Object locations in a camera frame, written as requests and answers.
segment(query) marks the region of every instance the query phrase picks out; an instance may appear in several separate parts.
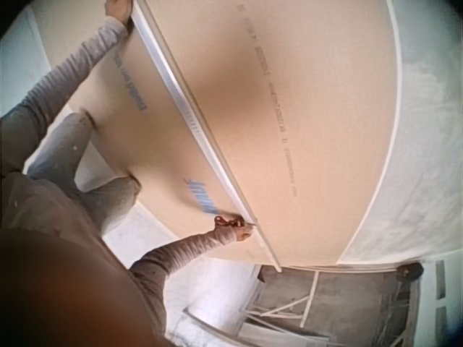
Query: worker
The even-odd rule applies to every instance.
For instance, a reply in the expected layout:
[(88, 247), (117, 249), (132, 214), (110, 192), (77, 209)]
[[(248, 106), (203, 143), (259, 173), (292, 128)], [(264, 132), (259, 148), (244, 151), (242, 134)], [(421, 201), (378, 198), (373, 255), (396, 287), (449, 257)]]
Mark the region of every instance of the worker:
[(252, 232), (241, 218), (218, 219), (212, 231), (154, 249), (127, 270), (101, 234), (128, 213), (141, 186), (128, 176), (79, 191), (75, 173), (95, 126), (87, 113), (63, 120), (22, 173), (73, 92), (127, 37), (132, 1), (107, 0), (105, 9), (97, 33), (0, 120), (0, 339), (14, 341), (1, 346), (172, 346), (165, 280)]

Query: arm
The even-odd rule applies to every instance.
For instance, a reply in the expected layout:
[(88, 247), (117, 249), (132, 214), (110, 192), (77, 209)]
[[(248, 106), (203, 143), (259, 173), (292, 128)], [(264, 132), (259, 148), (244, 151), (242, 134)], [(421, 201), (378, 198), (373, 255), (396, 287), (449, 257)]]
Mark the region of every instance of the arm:
[(132, 0), (108, 0), (105, 7), (108, 17), (98, 32), (0, 119), (1, 178), (23, 170), (25, 161), (38, 148), (50, 124), (92, 68), (127, 36), (124, 24), (132, 13)]
[(237, 226), (221, 225), (206, 234), (187, 237), (145, 254), (129, 271), (145, 297), (153, 326), (165, 333), (166, 309), (163, 302), (164, 283), (169, 275), (200, 255), (234, 241), (250, 237), (252, 226), (240, 221)]
[(130, 271), (132, 273), (149, 273), (152, 267), (156, 267), (156, 272), (163, 271), (169, 276), (200, 255), (236, 240), (237, 234), (233, 228), (219, 229), (209, 231), (206, 234), (190, 236), (148, 252), (134, 263)]

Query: metal profile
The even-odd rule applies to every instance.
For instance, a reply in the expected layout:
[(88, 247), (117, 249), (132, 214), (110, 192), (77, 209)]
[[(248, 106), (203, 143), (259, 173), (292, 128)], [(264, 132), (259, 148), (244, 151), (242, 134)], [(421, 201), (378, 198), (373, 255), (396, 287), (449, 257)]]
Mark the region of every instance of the metal profile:
[(134, 1), (132, 20), (167, 90), (187, 123), (188, 128), (192, 132), (193, 137), (196, 139), (200, 149), (203, 151), (204, 156), (234, 205), (237, 207), (239, 213), (247, 223), (255, 225), (259, 244), (265, 250), (271, 264), (277, 271), (281, 272), (281, 266), (275, 253), (268, 243), (258, 221), (252, 214), (243, 193), (240, 192), (236, 180), (218, 149), (207, 124), (204, 122), (200, 109), (184, 81), (145, 0)]

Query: white wall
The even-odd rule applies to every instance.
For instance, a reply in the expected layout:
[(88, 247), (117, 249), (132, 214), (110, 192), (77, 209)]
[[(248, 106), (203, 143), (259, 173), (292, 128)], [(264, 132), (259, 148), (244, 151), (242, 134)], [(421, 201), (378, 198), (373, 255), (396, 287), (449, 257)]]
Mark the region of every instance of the white wall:
[[(436, 300), (436, 262), (444, 261), (446, 276), (446, 297)], [(462, 328), (463, 324), (463, 252), (453, 252), (436, 256), (424, 264), (420, 284), (420, 303), (418, 307), (415, 346), (437, 347), (436, 309), (446, 307), (449, 334)]]
[(462, 21), (443, 1), (391, 3), (402, 50), (399, 123), (381, 188), (341, 264), (463, 246)]

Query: right hand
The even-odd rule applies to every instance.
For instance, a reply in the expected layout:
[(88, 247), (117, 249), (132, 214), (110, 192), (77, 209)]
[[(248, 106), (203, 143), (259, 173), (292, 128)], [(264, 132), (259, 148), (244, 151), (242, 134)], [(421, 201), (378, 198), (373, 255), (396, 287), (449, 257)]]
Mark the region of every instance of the right hand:
[(132, 15), (132, 0), (106, 0), (106, 16), (111, 16), (127, 25)]
[(243, 217), (241, 216), (236, 217), (234, 220), (229, 220), (229, 221), (226, 221), (223, 218), (222, 219), (216, 218), (215, 223), (216, 223), (216, 227), (215, 227), (216, 231), (220, 231), (224, 229), (233, 229), (233, 231), (237, 235), (238, 242), (244, 241), (250, 238), (252, 235), (253, 226), (250, 224), (247, 224), (245, 220), (243, 219)]

